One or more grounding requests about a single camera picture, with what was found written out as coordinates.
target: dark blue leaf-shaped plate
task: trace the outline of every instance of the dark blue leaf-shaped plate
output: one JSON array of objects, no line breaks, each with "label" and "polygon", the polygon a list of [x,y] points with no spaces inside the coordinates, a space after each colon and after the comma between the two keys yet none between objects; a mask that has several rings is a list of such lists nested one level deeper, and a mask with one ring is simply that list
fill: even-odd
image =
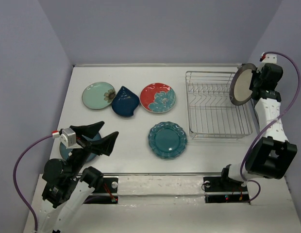
[{"label": "dark blue leaf-shaped plate", "polygon": [[128,88],[122,86],[112,102],[112,109],[122,117],[132,117],[134,110],[139,104],[139,97]]}]

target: white tabletop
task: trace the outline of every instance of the white tabletop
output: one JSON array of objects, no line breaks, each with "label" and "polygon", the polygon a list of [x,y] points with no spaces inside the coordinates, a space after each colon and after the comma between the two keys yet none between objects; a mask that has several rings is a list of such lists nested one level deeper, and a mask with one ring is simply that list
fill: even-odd
[{"label": "white tabletop", "polygon": [[[236,71],[235,67],[75,67],[67,90],[59,127],[87,125],[104,121],[102,136],[119,131],[114,151],[102,155],[85,166],[93,166],[103,173],[149,172],[221,172],[227,164],[239,163],[244,157],[256,132],[234,141],[193,141],[188,138],[187,149],[174,160],[162,160],[150,150],[147,142],[149,130],[161,121],[179,124],[189,136],[185,73],[189,70]],[[111,106],[90,110],[82,102],[84,89],[95,82],[108,82],[116,91],[123,85],[138,96],[142,89],[155,82],[170,85],[177,96],[172,110],[154,114],[141,105],[134,116],[116,115]],[[50,158],[61,158],[59,140],[55,140]]]},{"label": "white tabletop", "polygon": [[[220,172],[227,164],[241,161],[256,136],[255,132],[241,140],[229,142],[197,142],[189,138],[186,151],[169,161],[157,158],[147,144],[150,128],[161,121],[178,123],[188,133],[185,73],[206,69],[210,70],[204,66],[75,67],[58,128],[103,120],[102,136],[119,131],[111,156],[100,156],[85,165],[94,166],[104,173]],[[236,71],[236,68],[214,67],[213,70]],[[116,91],[124,85],[137,95],[150,83],[166,83],[176,92],[177,103],[170,112],[162,115],[149,113],[139,106],[132,118],[117,116],[111,107],[100,111],[89,110],[83,105],[81,96],[83,90],[95,82],[109,82]],[[60,158],[59,140],[54,141],[50,158]],[[67,232],[301,233],[301,224],[285,180],[256,180],[261,184],[262,192],[251,205],[205,204],[204,193],[201,192],[202,176],[160,179],[157,176],[120,176],[119,204],[83,205]],[[45,183],[40,177],[32,202],[35,211],[40,208]],[[250,197],[253,197],[257,193],[256,184],[249,183],[248,190]],[[174,192],[184,196],[177,198]],[[144,197],[132,197],[131,194]],[[29,215],[24,232],[32,229],[33,217]]]}]

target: lavender wall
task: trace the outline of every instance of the lavender wall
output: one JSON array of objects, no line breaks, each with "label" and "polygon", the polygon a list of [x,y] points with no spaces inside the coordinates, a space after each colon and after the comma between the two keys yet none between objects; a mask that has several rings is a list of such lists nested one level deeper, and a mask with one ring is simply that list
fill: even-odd
[{"label": "lavender wall", "polygon": [[74,64],[248,60],[281,0],[39,0]]},{"label": "lavender wall", "polygon": [[[289,55],[301,70],[301,0],[283,0],[249,61],[258,64],[260,54],[267,50]],[[297,75],[292,65],[285,59],[279,58],[278,64],[284,69],[284,75],[277,87],[282,96],[283,110],[295,94]],[[299,150],[286,175],[301,220],[301,92],[282,122],[288,139],[296,144]]]},{"label": "lavender wall", "polygon": [[[28,209],[13,167],[33,141],[56,129],[72,66],[37,0],[0,0],[0,233],[23,232]],[[31,201],[51,140],[26,154],[17,172]]]}]

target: red plate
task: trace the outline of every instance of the red plate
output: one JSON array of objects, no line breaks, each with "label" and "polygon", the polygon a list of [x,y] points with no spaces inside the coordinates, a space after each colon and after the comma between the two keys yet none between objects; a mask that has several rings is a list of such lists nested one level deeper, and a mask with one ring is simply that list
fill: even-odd
[{"label": "red plate", "polygon": [[152,83],[146,86],[140,95],[141,105],[153,113],[165,113],[175,104],[174,90],[163,83]]}]

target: wire dish rack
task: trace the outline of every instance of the wire dish rack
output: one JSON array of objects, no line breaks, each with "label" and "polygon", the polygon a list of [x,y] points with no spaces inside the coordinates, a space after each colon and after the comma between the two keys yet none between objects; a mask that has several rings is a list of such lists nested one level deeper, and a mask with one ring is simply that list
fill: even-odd
[{"label": "wire dish rack", "polygon": [[250,135],[248,103],[231,103],[235,72],[188,71],[186,93],[189,135],[192,138],[233,138]]}]

